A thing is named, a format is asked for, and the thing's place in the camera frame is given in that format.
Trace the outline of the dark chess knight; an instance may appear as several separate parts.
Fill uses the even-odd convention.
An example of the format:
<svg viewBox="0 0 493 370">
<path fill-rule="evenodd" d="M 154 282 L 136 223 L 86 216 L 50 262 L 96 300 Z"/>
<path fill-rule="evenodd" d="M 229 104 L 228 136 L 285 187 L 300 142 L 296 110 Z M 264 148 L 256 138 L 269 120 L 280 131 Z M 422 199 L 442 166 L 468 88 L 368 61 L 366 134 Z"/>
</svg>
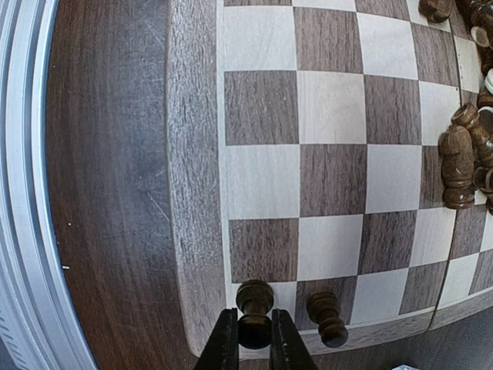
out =
<svg viewBox="0 0 493 370">
<path fill-rule="evenodd" d="M 445 206 L 454 210 L 472 207 L 475 202 L 472 186 L 475 156 L 469 132 L 463 126 L 451 124 L 441 134 L 438 149 L 443 157 L 441 175 Z"/>
</svg>

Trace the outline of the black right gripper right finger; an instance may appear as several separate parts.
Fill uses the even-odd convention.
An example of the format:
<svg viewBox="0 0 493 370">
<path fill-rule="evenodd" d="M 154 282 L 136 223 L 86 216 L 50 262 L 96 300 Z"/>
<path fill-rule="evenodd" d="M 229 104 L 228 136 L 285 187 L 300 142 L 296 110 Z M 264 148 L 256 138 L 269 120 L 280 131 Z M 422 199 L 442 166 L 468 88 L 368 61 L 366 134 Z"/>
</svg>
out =
<svg viewBox="0 0 493 370">
<path fill-rule="evenodd" d="M 317 368 L 287 310 L 273 309 L 271 336 L 270 369 Z"/>
</svg>

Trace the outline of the wooden chess board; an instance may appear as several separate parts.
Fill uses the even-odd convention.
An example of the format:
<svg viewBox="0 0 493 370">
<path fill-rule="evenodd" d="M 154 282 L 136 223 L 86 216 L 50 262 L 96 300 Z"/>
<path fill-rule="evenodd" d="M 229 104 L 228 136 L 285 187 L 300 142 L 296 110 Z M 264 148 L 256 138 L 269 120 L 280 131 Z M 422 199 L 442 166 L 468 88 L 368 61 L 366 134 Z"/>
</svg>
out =
<svg viewBox="0 0 493 370">
<path fill-rule="evenodd" d="M 166 108 L 190 351 L 265 281 L 313 355 L 492 306 L 490 1 L 174 1 Z M 463 126 L 474 205 L 443 201 Z M 348 340 L 307 313 L 332 290 Z"/>
</svg>

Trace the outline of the dark pawn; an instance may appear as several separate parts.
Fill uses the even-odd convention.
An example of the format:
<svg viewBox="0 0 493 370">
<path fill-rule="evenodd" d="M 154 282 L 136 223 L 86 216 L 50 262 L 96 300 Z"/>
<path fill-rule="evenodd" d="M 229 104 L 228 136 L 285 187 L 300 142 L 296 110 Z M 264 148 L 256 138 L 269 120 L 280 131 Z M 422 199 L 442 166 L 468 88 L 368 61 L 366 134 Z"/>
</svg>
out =
<svg viewBox="0 0 493 370">
<path fill-rule="evenodd" d="M 340 305 L 332 290 L 312 294 L 307 301 L 309 319 L 317 325 L 321 342 L 328 348 L 340 348 L 348 340 L 348 331 L 340 318 Z"/>
<path fill-rule="evenodd" d="M 267 314 L 273 308 L 273 289 L 261 280 L 243 282 L 236 293 L 236 306 L 243 313 L 238 321 L 239 344 L 259 350 L 271 343 L 271 320 Z"/>
</svg>

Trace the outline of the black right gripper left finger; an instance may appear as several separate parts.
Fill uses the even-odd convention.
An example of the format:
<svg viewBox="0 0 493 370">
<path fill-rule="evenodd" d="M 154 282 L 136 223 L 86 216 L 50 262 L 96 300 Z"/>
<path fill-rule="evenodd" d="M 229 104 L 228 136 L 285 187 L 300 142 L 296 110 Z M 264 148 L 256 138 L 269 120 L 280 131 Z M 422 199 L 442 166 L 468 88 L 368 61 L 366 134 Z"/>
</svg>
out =
<svg viewBox="0 0 493 370">
<path fill-rule="evenodd" d="M 221 311 L 195 370 L 237 370 L 239 368 L 237 309 Z"/>
</svg>

